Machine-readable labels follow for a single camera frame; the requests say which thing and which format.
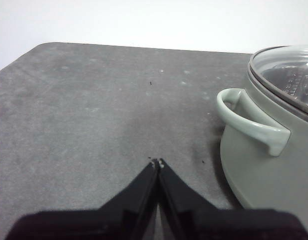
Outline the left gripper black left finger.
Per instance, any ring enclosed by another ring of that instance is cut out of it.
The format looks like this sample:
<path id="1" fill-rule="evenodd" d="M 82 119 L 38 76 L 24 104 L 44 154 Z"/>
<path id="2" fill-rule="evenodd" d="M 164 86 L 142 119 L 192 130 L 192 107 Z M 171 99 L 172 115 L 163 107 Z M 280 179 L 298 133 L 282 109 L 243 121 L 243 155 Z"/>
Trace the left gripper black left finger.
<path id="1" fill-rule="evenodd" d="M 98 209 L 42 211 L 17 220 L 8 240 L 140 240 L 156 211 L 159 163 L 153 159 Z"/>

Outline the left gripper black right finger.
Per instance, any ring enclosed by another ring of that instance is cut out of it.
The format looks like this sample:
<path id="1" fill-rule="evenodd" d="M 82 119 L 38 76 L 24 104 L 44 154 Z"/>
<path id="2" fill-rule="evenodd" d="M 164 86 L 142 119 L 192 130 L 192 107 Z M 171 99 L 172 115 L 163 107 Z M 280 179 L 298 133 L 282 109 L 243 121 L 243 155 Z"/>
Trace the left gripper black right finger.
<path id="1" fill-rule="evenodd" d="M 291 213 L 273 209 L 219 209 L 190 188 L 163 160 L 160 207 L 177 240 L 306 240 Z"/>

